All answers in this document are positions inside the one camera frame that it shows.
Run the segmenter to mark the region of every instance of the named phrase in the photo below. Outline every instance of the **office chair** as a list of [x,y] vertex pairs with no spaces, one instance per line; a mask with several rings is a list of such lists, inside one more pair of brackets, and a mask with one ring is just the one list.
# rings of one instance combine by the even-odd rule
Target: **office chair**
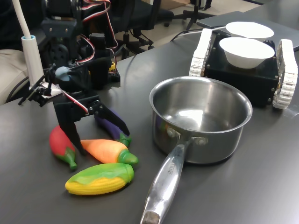
[[[156,23],[170,22],[173,19],[173,12],[160,9],[161,0],[154,0],[153,5],[143,2],[141,0],[123,0],[123,9],[112,8],[109,12],[110,20],[114,32],[124,31],[123,41],[118,43],[121,45],[125,43],[127,48],[135,54],[144,52],[141,46],[148,46],[148,49],[154,48],[153,41],[144,36],[141,30],[151,30]],[[138,41],[130,42],[128,32]],[[122,59],[125,59],[129,51],[124,49],[122,52]]]
[[187,25],[187,28],[186,28],[188,30],[188,29],[190,29],[190,27],[192,26],[192,24],[196,23],[196,20],[201,20],[201,19],[205,19],[205,18],[209,18],[209,17],[215,16],[215,15],[211,15],[211,14],[199,13],[198,12],[199,6],[201,6],[201,1],[202,0],[196,0],[195,1],[193,12],[192,11],[184,10],[183,14],[175,15],[173,17],[173,19],[183,19],[183,20],[185,20],[187,18],[190,18],[190,21],[189,21],[189,23]]

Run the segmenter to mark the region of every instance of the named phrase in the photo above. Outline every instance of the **bowl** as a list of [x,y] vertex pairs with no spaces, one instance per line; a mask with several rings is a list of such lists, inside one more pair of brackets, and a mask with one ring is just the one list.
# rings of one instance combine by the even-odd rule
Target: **bowl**
[[242,69],[255,68],[275,54],[272,47],[254,39],[228,37],[222,39],[219,44],[228,62]]
[[231,22],[226,29],[232,37],[246,37],[263,42],[274,35],[273,30],[256,22]]

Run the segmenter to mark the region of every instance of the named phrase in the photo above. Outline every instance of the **orange carrot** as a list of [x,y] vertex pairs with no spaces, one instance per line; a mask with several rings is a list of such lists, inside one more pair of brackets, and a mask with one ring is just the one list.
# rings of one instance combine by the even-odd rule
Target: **orange carrot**
[[96,139],[81,140],[83,148],[102,163],[137,164],[138,158],[128,151],[128,148],[117,141]]

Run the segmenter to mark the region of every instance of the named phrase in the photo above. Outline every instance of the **saucepan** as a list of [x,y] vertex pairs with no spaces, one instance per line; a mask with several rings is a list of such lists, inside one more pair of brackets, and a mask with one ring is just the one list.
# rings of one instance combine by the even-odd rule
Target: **saucepan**
[[152,134],[168,154],[145,202],[141,224],[160,224],[174,198],[184,161],[213,164],[235,151],[252,105],[235,87],[203,77],[177,77],[149,96]]

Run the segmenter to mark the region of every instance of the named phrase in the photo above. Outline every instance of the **red pepper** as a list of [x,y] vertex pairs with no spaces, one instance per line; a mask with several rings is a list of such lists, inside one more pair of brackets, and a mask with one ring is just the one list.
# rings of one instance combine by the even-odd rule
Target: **red pepper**
[[51,150],[57,158],[69,163],[71,169],[77,168],[75,149],[59,125],[52,130],[49,142]]

